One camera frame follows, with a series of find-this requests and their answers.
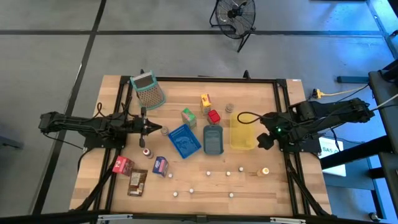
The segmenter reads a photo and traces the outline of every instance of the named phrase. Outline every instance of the fan grille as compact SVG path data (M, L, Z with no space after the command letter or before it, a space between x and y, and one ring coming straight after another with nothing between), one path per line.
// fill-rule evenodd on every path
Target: fan grille
M256 3L254 0L219 0L215 13L224 35L232 39L242 39L254 25Z

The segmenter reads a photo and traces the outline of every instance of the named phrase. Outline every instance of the brown package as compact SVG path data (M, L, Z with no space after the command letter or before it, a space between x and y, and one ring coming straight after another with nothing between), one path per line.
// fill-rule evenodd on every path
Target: brown package
M147 178L148 170L136 170L131 171L128 196L141 196L144 192L145 180Z

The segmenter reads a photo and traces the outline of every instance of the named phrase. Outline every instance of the blue tray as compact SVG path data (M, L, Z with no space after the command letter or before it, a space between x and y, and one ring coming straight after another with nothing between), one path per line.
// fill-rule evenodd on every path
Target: blue tray
M169 134L169 138L182 159L186 159L201 148L198 139L186 124L172 131Z

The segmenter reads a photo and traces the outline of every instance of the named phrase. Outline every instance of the blue box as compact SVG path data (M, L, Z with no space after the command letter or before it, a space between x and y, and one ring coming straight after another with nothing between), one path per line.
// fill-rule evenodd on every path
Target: blue box
M154 164L154 169L152 170L155 174L160 174L165 177L167 174L167 169L169 168L169 163L166 158L162 156L157 156Z

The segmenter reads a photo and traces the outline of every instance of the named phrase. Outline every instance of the green grater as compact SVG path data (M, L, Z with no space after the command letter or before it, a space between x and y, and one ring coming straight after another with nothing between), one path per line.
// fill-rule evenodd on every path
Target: green grater
M132 87L137 93L139 104L147 110L153 110L165 103L166 97L157 83L152 70L130 78Z

